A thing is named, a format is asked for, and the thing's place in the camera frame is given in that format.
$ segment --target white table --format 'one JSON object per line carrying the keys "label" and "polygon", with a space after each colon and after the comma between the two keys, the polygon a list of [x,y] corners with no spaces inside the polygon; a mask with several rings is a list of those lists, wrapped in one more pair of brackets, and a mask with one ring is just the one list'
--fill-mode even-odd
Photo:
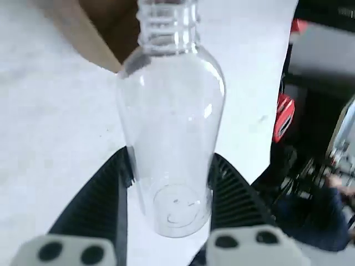
{"label": "white table", "polygon": [[[295,5],[201,1],[201,40],[227,84],[216,151],[250,183],[268,165]],[[0,265],[7,265],[125,143],[115,75],[79,56],[25,0],[0,2],[0,33]],[[143,221],[130,190],[128,265],[186,265],[207,237],[208,226],[187,238],[163,238]]]}

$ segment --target person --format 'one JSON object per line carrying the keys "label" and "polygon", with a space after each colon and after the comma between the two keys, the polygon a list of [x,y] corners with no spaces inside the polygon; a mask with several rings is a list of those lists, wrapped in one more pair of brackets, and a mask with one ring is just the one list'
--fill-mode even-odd
{"label": "person", "polygon": [[316,248],[339,252],[355,239],[343,213],[342,196],[355,190],[342,186],[336,175],[326,177],[310,199],[288,195],[274,206],[276,222],[288,236]]}

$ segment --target clear plastic bottle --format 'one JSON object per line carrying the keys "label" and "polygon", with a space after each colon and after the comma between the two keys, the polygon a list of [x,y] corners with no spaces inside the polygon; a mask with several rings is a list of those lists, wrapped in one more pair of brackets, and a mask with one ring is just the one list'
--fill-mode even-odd
{"label": "clear plastic bottle", "polygon": [[184,237],[211,213],[224,78],[200,45],[196,0],[138,6],[140,46],[119,73],[119,112],[143,213],[158,234]]}

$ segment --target bottle base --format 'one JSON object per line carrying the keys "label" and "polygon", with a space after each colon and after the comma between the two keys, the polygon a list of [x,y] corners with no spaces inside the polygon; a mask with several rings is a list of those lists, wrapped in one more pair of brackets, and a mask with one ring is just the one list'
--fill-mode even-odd
{"label": "bottle base", "polygon": [[211,191],[201,197],[187,185],[160,187],[153,197],[154,229],[171,238],[186,237],[197,232],[211,214]]}

